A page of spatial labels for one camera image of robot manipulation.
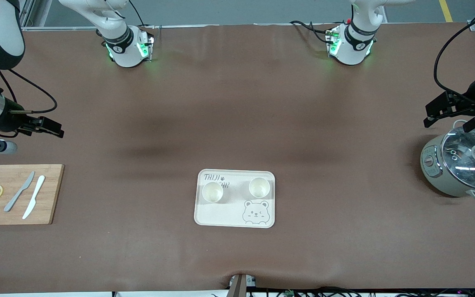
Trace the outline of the glass pot lid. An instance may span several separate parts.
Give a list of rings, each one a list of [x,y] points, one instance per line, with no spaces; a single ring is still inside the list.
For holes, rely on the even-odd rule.
[[[452,176],[475,189],[475,129],[465,132],[462,126],[443,137],[442,158]]]

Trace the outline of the aluminium frame rail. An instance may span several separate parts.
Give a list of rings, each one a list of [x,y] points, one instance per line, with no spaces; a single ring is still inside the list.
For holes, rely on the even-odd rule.
[[[52,6],[60,6],[59,0],[18,0],[19,24],[22,31],[56,32],[56,31],[90,31],[93,26],[47,26]]]

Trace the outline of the brown table mat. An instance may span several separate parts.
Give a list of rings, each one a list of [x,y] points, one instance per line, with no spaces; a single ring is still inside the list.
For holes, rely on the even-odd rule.
[[[291,25],[164,28],[124,69],[94,31],[24,32],[16,71],[58,101],[64,138],[0,164],[64,164],[47,226],[0,226],[0,293],[475,289],[475,199],[422,175],[433,63],[461,23],[384,24],[357,66]],[[275,175],[270,228],[194,220],[204,169]]]

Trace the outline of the cream bear print tray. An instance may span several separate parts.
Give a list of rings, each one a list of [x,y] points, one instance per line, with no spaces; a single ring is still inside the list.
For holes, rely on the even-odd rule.
[[[271,190],[264,198],[249,193],[256,177],[269,181]],[[222,199],[207,202],[201,194],[209,182],[223,187]],[[269,171],[204,169],[198,173],[194,220],[202,226],[270,228],[275,224],[275,175]]]

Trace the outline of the grey-green electric pot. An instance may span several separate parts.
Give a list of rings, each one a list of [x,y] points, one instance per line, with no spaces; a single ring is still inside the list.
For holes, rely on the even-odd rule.
[[[466,121],[456,120],[452,129],[462,126],[460,123],[466,123]],[[443,163],[442,141],[446,134],[433,138],[424,145],[420,154],[420,166],[424,177],[432,186],[444,194],[458,198],[470,196],[475,199],[475,189],[454,178]]]

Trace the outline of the bamboo cutting board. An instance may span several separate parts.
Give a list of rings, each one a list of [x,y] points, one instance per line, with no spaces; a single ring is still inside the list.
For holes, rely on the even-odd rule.
[[[50,224],[54,215],[60,190],[64,165],[62,164],[7,164],[0,165],[0,185],[4,192],[0,196],[0,226],[21,224]],[[10,212],[4,207],[24,184],[30,173],[35,176],[30,186],[19,196]],[[45,182],[36,198],[36,205],[27,219],[22,216],[28,207],[38,177],[44,175]]]

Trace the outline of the white IKEA cup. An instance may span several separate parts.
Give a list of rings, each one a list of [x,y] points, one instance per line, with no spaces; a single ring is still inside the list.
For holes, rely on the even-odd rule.
[[[223,197],[223,187],[217,182],[209,182],[202,188],[202,197],[209,203],[217,203]]]
[[[256,177],[249,183],[249,193],[256,198],[264,198],[271,191],[271,185],[264,177]]]

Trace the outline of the white plastic knife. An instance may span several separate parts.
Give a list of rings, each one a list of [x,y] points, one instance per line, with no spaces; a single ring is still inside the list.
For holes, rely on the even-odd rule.
[[[41,175],[38,177],[38,180],[36,182],[36,185],[35,185],[35,188],[34,188],[34,192],[31,196],[31,199],[29,201],[29,204],[28,204],[28,207],[27,209],[25,210],[23,216],[22,216],[22,219],[25,220],[28,218],[28,216],[30,216],[30,214],[32,213],[37,201],[36,201],[36,198],[45,182],[45,179],[46,177],[44,175]]]

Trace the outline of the metal table edge clamp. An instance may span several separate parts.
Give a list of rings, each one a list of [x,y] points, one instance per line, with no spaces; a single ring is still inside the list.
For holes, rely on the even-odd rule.
[[[226,297],[254,297],[252,290],[256,288],[256,277],[246,274],[232,276]]]

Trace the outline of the grey plastic knife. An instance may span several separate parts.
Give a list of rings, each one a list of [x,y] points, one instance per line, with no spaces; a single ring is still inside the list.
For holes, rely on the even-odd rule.
[[[32,180],[35,176],[35,171],[32,171],[28,178],[25,180],[24,184],[19,188],[17,193],[12,197],[12,199],[8,202],[8,204],[4,207],[4,212],[10,212],[19,199],[20,195],[30,186]]]

